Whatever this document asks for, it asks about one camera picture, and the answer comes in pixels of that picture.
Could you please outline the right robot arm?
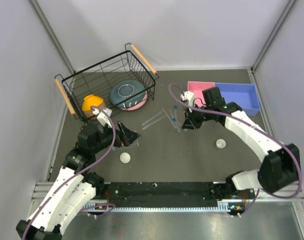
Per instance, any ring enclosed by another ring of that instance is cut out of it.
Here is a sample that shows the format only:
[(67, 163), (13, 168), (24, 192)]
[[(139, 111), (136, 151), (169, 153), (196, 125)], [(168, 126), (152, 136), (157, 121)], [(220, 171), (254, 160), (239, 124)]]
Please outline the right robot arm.
[(257, 155), (261, 162), (259, 169), (240, 171), (229, 175), (225, 192), (236, 198), (245, 189), (262, 188), (274, 193), (297, 181), (299, 174), (299, 150), (296, 145), (278, 144), (265, 135), (235, 102), (226, 103), (218, 87), (202, 92), (205, 105), (196, 103), (194, 93), (186, 91), (180, 98), (189, 107), (185, 110), (184, 129), (199, 129), (205, 121), (216, 121), (236, 134)]

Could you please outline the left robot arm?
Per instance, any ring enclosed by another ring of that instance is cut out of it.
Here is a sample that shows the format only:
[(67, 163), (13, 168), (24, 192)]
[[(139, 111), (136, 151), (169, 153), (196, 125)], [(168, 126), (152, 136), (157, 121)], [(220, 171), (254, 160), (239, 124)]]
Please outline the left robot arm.
[(60, 240), (68, 225), (91, 199), (104, 195), (104, 179), (89, 169), (102, 150), (128, 147), (140, 137), (122, 122), (117, 129), (88, 123), (81, 127), (74, 148), (68, 152), (59, 174), (39, 208), (16, 231), (23, 240)]

